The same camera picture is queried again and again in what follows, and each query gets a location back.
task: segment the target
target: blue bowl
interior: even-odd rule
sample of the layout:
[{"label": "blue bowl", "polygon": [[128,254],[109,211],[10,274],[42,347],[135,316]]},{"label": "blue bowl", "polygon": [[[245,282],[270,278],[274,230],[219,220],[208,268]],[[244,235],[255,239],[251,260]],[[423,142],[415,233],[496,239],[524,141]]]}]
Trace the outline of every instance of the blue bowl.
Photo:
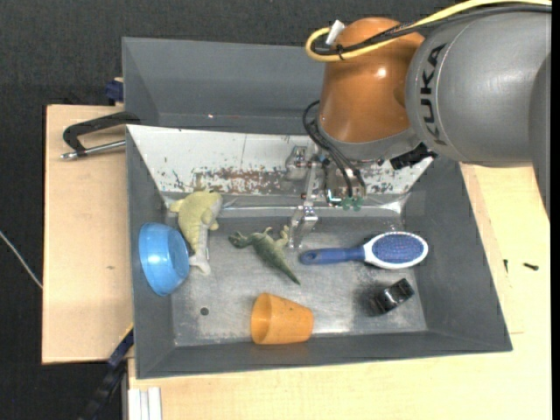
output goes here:
[{"label": "blue bowl", "polygon": [[159,296],[174,292],[189,273],[189,253],[176,229],[149,222],[140,228],[138,252],[143,273]]}]

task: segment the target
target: black clamp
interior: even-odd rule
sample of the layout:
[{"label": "black clamp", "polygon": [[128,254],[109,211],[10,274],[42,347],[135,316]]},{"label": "black clamp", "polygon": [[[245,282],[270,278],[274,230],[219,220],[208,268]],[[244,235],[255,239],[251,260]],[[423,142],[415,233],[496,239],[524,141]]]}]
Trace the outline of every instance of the black clamp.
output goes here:
[{"label": "black clamp", "polygon": [[94,152],[101,152],[119,146],[124,146],[124,140],[122,140],[119,142],[102,144],[93,148],[86,148],[78,139],[79,136],[84,136],[98,130],[113,128],[114,126],[119,126],[121,124],[141,123],[140,119],[130,112],[119,112],[117,114],[106,115],[100,118],[95,118],[94,120],[79,122],[77,124],[73,124],[72,126],[68,126],[62,134],[62,138],[68,146],[73,149],[73,152],[62,154],[60,158],[83,158]]},{"label": "black clamp", "polygon": [[369,299],[371,307],[377,309],[381,314],[394,310],[398,305],[406,302],[414,296],[409,281],[402,278],[396,283],[391,284],[388,288],[382,290],[379,294]]}]

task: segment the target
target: dark floor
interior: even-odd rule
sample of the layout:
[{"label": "dark floor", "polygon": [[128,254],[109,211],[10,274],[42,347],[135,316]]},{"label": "dark floor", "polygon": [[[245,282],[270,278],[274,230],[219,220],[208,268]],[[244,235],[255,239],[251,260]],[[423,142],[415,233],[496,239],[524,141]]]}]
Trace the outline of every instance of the dark floor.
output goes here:
[{"label": "dark floor", "polygon": [[[108,104],[121,36],[302,45],[335,18],[406,21],[455,1],[0,0],[0,230],[41,275],[43,106]],[[75,418],[103,365],[41,367],[42,294],[2,242],[0,277],[0,420]],[[117,398],[101,418],[119,416]]]}]

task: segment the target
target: cable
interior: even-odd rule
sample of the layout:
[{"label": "cable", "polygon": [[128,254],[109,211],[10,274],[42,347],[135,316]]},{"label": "cable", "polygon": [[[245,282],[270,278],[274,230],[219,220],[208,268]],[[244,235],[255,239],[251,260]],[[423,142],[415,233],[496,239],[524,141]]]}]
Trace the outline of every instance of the cable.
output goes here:
[{"label": "cable", "polygon": [[32,269],[29,267],[29,265],[25,262],[24,258],[21,256],[21,254],[18,252],[18,250],[15,248],[15,246],[11,243],[11,241],[8,240],[8,238],[6,238],[6,236],[4,235],[2,230],[0,230],[0,237],[2,237],[4,242],[8,245],[8,247],[11,249],[11,251],[16,255],[19,262],[24,266],[24,268],[27,271],[27,273],[29,274],[29,276],[33,279],[33,281],[37,284],[37,286],[42,290],[43,289],[43,284],[39,281],[39,279],[37,278],[35,273],[32,271]]},{"label": "cable", "polygon": [[530,4],[530,5],[537,5],[543,8],[552,7],[552,2],[550,0],[468,0],[466,2],[462,2],[450,6],[449,8],[446,8],[444,10],[440,10],[432,14],[431,16],[422,18],[420,20],[417,20],[416,22],[396,25],[390,28],[389,30],[386,30],[383,33],[380,33],[380,35],[378,35],[381,36],[381,39],[383,37],[389,37],[387,40],[381,40],[379,42],[375,41],[373,43],[372,39],[379,40],[377,36],[374,36],[370,39],[371,42],[369,43],[371,45],[367,45],[363,47],[357,47],[357,48],[356,47],[353,48],[353,46],[346,47],[346,48],[338,47],[337,50],[334,52],[333,51],[317,52],[315,50],[315,42],[317,41],[317,39],[319,39],[322,36],[325,36],[330,31],[329,27],[321,28],[319,30],[316,30],[307,39],[307,41],[305,42],[305,52],[310,58],[317,60],[319,62],[338,62],[341,60],[356,58],[358,56],[361,56],[362,54],[369,53],[373,50],[376,50],[377,48],[381,48],[387,44],[390,44],[391,42],[394,42],[398,37],[400,37],[397,36],[397,34],[404,35],[404,30],[407,30],[406,33],[417,31],[417,29],[420,27],[427,26],[438,21],[442,21],[444,19],[450,18],[451,16],[457,15],[461,12],[469,11],[474,8],[479,8],[480,6],[485,6],[489,4]]},{"label": "cable", "polygon": [[303,124],[304,124],[305,131],[307,132],[309,137],[311,137],[311,140],[313,140],[313,142],[318,144],[321,148],[329,151],[332,160],[334,160],[334,163],[339,168],[340,172],[342,173],[342,177],[346,182],[346,189],[347,189],[348,196],[352,198],[354,195],[354,190],[352,188],[352,182],[350,181],[350,177],[348,176],[347,173],[347,168],[350,169],[352,174],[358,179],[358,182],[364,188],[364,190],[366,188],[366,182],[361,176],[360,170],[358,170],[352,164],[352,162],[342,152],[340,152],[340,150],[336,146],[334,146],[328,139],[326,139],[323,135],[321,135],[321,133],[319,132],[319,127],[317,126],[317,119],[313,118],[311,119],[310,122],[307,121],[308,118],[307,115],[309,114],[309,111],[313,107],[317,106],[318,104],[319,104],[319,100],[316,100],[312,102],[309,106],[307,106],[307,108],[304,111]]}]

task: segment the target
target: black handle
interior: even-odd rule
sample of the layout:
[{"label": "black handle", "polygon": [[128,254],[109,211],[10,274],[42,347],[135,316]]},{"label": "black handle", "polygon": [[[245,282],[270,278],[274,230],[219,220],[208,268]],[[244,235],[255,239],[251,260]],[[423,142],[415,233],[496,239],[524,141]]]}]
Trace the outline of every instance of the black handle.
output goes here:
[{"label": "black handle", "polygon": [[81,144],[78,139],[79,136],[84,136],[97,130],[105,130],[118,126],[120,124],[141,124],[140,118],[130,112],[118,112],[117,114],[111,114],[102,116],[100,118],[95,118],[94,120],[88,120],[86,122],[79,122],[68,126],[62,138],[64,141],[74,150],[78,157],[83,157],[86,155],[86,148]]}]

